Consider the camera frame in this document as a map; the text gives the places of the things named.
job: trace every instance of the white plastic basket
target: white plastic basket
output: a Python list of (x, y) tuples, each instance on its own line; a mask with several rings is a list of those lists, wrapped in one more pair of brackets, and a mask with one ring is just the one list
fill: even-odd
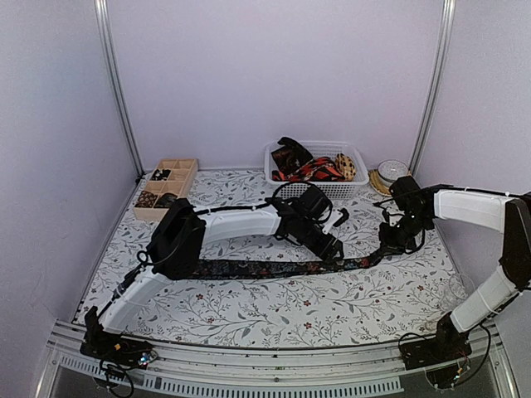
[[(312, 182), (317, 187), (321, 188), (327, 197), (330, 199), (350, 199), (354, 196), (356, 191), (363, 185), (368, 183), (368, 172), (365, 163), (359, 152), (355, 147), (348, 143), (331, 143), (325, 141), (300, 141), (300, 144), (303, 145), (309, 152), (314, 155), (314, 158), (319, 158), (322, 156), (328, 156), (332, 160), (335, 160), (335, 157), (338, 153), (343, 153), (350, 157), (354, 166), (356, 167), (356, 175), (354, 176), (354, 181), (352, 182)], [(278, 170), (278, 167), (271, 156), (271, 152), (280, 148), (278, 143), (270, 143), (265, 147), (265, 179), (272, 185), (274, 188), (284, 185), (283, 181), (273, 181), (272, 172)], [(291, 184), (283, 188), (279, 196), (286, 197), (297, 197), (304, 193), (308, 188), (305, 184)]]

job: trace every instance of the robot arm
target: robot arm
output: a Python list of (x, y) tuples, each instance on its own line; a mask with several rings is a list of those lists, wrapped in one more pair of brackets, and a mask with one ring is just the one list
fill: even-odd
[(394, 226), (380, 226), (380, 250), (407, 253), (415, 236), (433, 228), (433, 219), (458, 220), (504, 234), (504, 248), (495, 272), (460, 306), (437, 324), (434, 338), (401, 346), (407, 369), (430, 366), (470, 353), (471, 329), (494, 316), (515, 299), (531, 280), (531, 197), (460, 189), (419, 188), (412, 177), (391, 186), (393, 199), (404, 212)]
[(153, 360), (147, 342), (122, 338), (121, 333), (161, 289), (175, 280), (201, 275), (197, 261), (204, 245), (238, 236), (273, 235), (278, 240), (296, 240), (322, 261), (341, 260), (343, 243), (329, 232), (347, 219), (347, 211), (333, 210), (332, 202), (313, 185), (300, 197), (282, 200), (274, 195), (254, 206), (199, 209), (186, 199), (176, 200), (145, 252), (152, 262), (140, 259), (141, 265), (125, 275), (101, 312), (93, 307), (86, 314), (81, 353), (123, 366)]

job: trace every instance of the table surface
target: table surface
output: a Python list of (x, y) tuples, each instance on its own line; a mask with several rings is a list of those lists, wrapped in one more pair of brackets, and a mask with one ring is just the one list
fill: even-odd
[[(80, 303), (75, 323), (102, 308), (115, 286), (137, 265), (136, 252), (149, 243), (158, 223), (138, 221), (129, 204), (123, 220)], [(262, 171), (198, 172), (188, 199), (193, 205), (259, 202), (273, 192)], [(378, 247), (383, 197), (370, 186), (348, 201), (334, 201), (350, 213), (334, 234), (345, 257), (362, 257)], [(205, 259), (316, 260), (304, 247), (272, 237), (220, 240), (202, 250)], [(429, 334), (441, 317), (441, 286), (455, 273), (440, 237), (426, 235), (413, 255), (382, 261), (372, 269), (262, 280), (183, 280), (151, 299), (126, 333), (172, 342), (230, 347), (331, 347), (397, 340), (405, 332)]]

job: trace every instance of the white wall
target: white wall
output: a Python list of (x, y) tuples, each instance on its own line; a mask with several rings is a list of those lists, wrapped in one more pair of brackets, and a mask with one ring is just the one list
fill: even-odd
[[(531, 2), (457, 2), (441, 95), (418, 179), (531, 191)], [(443, 222), (459, 268), (480, 284), (501, 255), (501, 236)], [(531, 396), (531, 295), (497, 323), (522, 397)]]
[(408, 162), (442, 1), (110, 2), (144, 165), (263, 167), (282, 135), (344, 140), (368, 166)]
[(28, 398), (134, 170), (93, 2), (0, 1), (0, 396)]

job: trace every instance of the black patterned strap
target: black patterned strap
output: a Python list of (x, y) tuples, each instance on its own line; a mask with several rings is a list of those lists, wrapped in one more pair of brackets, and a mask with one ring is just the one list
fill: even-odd
[(187, 279), (274, 279), (296, 275), (329, 274), (371, 268), (381, 259), (381, 256), (372, 254), (360, 259), (331, 262), (199, 260), (197, 270)]

